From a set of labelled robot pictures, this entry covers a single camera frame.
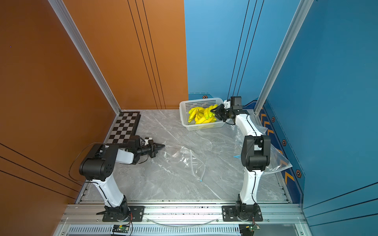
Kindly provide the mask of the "yellow banana bunch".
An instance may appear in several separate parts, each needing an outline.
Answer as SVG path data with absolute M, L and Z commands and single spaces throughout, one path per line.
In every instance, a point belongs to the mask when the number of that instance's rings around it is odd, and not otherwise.
M 216 119 L 215 116 L 205 117 L 203 115 L 200 115 L 200 113 L 198 113 L 197 116 L 196 116 L 196 118 L 195 118 L 195 123 L 196 124 L 214 123 L 216 121 L 217 121 L 217 119 Z
M 189 114 L 188 123 L 191 123 L 195 119 L 197 114 L 199 112 L 203 112 L 203 111 L 204 111 L 204 108 L 202 108 L 202 107 L 194 107 L 194 108 L 190 109 L 188 111 L 188 114 Z
M 209 108 L 206 108 L 204 110 L 204 117 L 207 119 L 207 120 L 211 120 L 214 116 L 214 113 L 212 112 L 213 109 L 217 108 L 218 105 L 215 104 L 213 106 L 210 106 Z

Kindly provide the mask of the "zip-top bag with label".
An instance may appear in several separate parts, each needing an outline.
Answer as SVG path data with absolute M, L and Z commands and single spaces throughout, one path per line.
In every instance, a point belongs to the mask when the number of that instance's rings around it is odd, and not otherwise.
M 165 141 L 163 167 L 175 175 L 186 175 L 203 182 L 206 173 L 206 161 L 199 151 L 190 144 Z

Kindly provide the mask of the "zip-top bag blue zipper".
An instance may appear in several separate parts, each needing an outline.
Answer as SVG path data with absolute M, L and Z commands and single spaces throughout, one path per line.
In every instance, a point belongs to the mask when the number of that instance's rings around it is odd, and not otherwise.
M 270 164 L 263 171 L 264 175 L 274 174 L 292 168 L 290 161 L 281 153 L 280 150 L 271 145 Z

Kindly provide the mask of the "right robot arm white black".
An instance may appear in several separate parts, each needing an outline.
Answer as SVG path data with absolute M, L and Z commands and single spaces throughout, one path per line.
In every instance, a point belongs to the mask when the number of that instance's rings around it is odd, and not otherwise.
M 232 96 L 211 111 L 223 122 L 232 120 L 244 135 L 241 151 L 241 162 L 244 167 L 243 186 L 235 205 L 222 207 L 223 221 L 262 222 L 257 193 L 261 176 L 270 164 L 271 139 L 258 131 L 248 111 L 243 109 L 240 96 Z

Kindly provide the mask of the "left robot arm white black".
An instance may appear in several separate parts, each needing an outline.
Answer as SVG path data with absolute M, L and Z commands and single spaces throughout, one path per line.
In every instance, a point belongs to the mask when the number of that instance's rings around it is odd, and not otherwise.
M 142 139 L 131 136 L 122 144 L 94 144 L 79 167 L 80 175 L 87 182 L 94 184 L 104 200 L 102 215 L 104 222 L 140 222 L 143 218 L 144 207 L 130 207 L 126 196 L 119 190 L 115 182 L 113 171 L 116 163 L 136 165 L 142 156 L 156 157 L 165 147 L 153 139 Z

